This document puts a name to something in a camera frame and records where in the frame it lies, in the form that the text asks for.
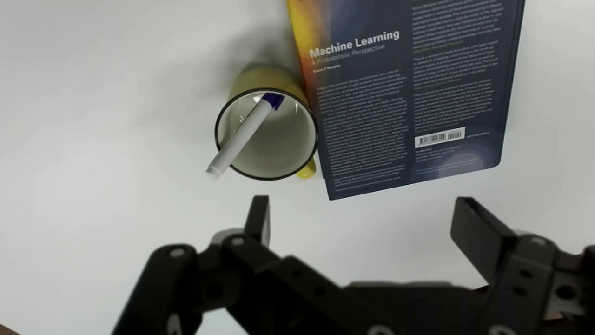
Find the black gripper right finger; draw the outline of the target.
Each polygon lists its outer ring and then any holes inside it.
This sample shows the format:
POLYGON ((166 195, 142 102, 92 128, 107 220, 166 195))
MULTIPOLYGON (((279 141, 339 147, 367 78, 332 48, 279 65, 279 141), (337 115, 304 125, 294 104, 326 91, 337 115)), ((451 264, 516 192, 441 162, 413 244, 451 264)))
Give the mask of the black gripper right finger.
POLYGON ((451 238, 478 274, 493 283, 517 234, 475 197, 458 197, 451 238))

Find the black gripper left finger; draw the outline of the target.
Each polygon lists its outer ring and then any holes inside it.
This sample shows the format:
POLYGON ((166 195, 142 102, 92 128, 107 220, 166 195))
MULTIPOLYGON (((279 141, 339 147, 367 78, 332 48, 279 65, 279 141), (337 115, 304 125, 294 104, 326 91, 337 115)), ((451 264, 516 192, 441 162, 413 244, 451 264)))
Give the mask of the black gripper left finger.
POLYGON ((244 233, 261 242, 263 246, 270 244, 272 225, 270 225, 270 197, 255 195, 248 212, 244 233))

